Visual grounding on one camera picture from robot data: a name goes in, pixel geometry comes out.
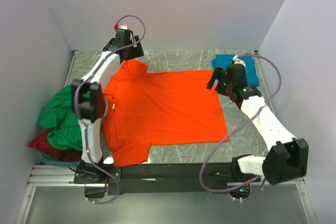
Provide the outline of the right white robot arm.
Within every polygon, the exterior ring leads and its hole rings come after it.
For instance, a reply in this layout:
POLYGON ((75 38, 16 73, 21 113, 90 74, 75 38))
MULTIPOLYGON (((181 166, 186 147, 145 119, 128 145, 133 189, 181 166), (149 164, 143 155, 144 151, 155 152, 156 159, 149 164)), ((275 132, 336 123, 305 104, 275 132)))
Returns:
POLYGON ((244 65, 232 63, 226 69, 216 67, 207 88, 228 96, 252 120, 267 146, 265 157, 245 154, 233 158, 232 179, 241 182, 251 174, 275 185, 306 175, 307 141, 290 133, 272 113, 260 91, 247 85, 244 65))

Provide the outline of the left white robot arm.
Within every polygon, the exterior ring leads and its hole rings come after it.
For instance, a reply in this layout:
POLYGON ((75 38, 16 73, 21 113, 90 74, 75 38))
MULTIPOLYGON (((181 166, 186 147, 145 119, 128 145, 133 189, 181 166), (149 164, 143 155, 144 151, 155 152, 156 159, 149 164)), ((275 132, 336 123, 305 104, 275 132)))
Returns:
POLYGON ((71 83, 72 110, 78 118, 82 137, 82 157, 76 169, 76 184, 100 183, 108 179, 100 143, 102 119, 108 111, 103 95, 112 75, 124 61, 144 55, 140 38, 121 26, 103 48, 100 58, 81 79, 71 83))

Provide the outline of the orange t-shirt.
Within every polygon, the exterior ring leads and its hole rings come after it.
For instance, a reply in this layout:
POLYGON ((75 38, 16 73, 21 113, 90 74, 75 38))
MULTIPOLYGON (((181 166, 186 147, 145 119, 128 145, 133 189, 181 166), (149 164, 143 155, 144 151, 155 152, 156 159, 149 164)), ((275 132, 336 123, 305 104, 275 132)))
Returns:
POLYGON ((227 134, 210 70, 148 72, 129 60, 104 90, 108 113, 102 130, 115 166, 147 161, 154 145, 219 142, 227 134))

